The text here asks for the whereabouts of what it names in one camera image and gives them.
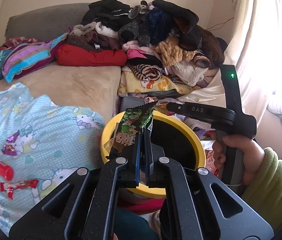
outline person's arm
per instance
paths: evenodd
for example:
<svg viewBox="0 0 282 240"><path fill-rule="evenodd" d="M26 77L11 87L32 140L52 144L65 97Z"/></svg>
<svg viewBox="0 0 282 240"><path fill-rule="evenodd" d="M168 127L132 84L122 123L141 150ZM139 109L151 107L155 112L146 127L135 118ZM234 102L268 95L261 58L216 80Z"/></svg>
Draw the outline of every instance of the person's arm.
<svg viewBox="0 0 282 240"><path fill-rule="evenodd" d="M282 225L282 160L271 148L262 148L247 137L230 135L223 137L230 147L244 152L244 175L242 183L247 186L242 199L278 231ZM213 144L215 166L225 162L221 144Z"/></svg>

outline yellow trash can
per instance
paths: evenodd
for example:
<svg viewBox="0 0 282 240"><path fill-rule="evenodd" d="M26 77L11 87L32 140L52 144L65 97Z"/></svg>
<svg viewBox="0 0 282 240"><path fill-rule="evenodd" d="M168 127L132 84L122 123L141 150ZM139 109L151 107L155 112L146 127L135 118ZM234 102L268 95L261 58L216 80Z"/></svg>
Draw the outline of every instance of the yellow trash can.
<svg viewBox="0 0 282 240"><path fill-rule="evenodd" d="M117 114L106 124L103 130L101 137L103 163L109 161L105 158L109 154L105 150L104 144L113 136L116 123L121 121L123 115L124 112ZM186 124L173 116L167 116L158 111L154 111L153 118L151 142L163 147L166 156L177 160L186 168L196 169L205 166L205 152L202 144ZM140 195L140 200L145 198L165 198L164 188L149 188L141 183L137 188L129 188L129 191Z"/></svg>

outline blue hello kitty sheet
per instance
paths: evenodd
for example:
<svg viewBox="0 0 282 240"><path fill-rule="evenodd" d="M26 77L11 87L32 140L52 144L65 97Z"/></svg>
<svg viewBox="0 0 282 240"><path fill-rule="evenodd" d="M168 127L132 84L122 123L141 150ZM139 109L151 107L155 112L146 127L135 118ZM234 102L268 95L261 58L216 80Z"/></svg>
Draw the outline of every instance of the blue hello kitty sheet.
<svg viewBox="0 0 282 240"><path fill-rule="evenodd" d="M22 189L10 200L0 192L0 229L11 226L78 167L100 168L102 116L89 108L56 106L47 95L34 99L17 83L0 92L0 161L14 169L13 182L39 180L36 189ZM1 152L6 139L19 131L16 156ZM0 182L6 180L0 176Z"/></svg>

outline green sleeve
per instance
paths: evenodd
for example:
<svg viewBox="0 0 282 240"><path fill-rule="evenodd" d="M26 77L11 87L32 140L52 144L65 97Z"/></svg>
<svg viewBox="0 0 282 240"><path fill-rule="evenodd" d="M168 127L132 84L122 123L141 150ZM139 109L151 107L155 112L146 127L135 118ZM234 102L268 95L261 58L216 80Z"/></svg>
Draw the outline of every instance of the green sleeve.
<svg viewBox="0 0 282 240"><path fill-rule="evenodd" d="M242 199L276 232L282 226L282 160L271 148L264 152L262 166Z"/></svg>

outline beige bed sheet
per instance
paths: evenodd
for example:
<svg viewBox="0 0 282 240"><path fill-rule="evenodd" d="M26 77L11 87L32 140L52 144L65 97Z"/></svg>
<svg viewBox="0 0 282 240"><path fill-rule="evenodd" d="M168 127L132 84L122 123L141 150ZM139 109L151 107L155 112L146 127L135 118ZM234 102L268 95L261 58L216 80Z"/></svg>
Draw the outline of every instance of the beige bed sheet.
<svg viewBox="0 0 282 240"><path fill-rule="evenodd" d="M10 84L0 80L0 91L21 82L34 98L47 94L56 105L89 107L107 123L115 111L120 76L117 66L68 67L52 62Z"/></svg>

